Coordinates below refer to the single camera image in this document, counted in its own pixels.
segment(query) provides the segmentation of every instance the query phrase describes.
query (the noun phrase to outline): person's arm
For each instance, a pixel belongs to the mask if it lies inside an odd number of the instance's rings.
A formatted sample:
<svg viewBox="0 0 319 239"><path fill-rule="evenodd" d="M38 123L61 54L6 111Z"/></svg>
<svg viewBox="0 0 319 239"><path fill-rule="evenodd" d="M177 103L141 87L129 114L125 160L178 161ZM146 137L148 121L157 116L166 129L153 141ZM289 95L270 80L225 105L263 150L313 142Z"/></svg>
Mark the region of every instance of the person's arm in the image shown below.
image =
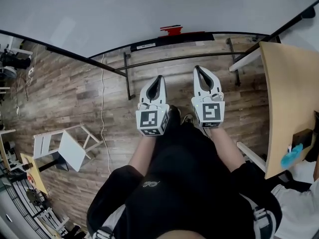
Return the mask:
<svg viewBox="0 0 319 239"><path fill-rule="evenodd" d="M219 158L230 172L245 164L245 159L240 150L223 128L211 128L210 134Z"/></svg>
<svg viewBox="0 0 319 239"><path fill-rule="evenodd" d="M155 142L155 136L143 136L129 162L129 165L138 170L143 176L146 175L149 169Z"/></svg>
<svg viewBox="0 0 319 239"><path fill-rule="evenodd" d="M318 179L319 179L319 155L318 155L315 170L314 170L314 181Z"/></svg>

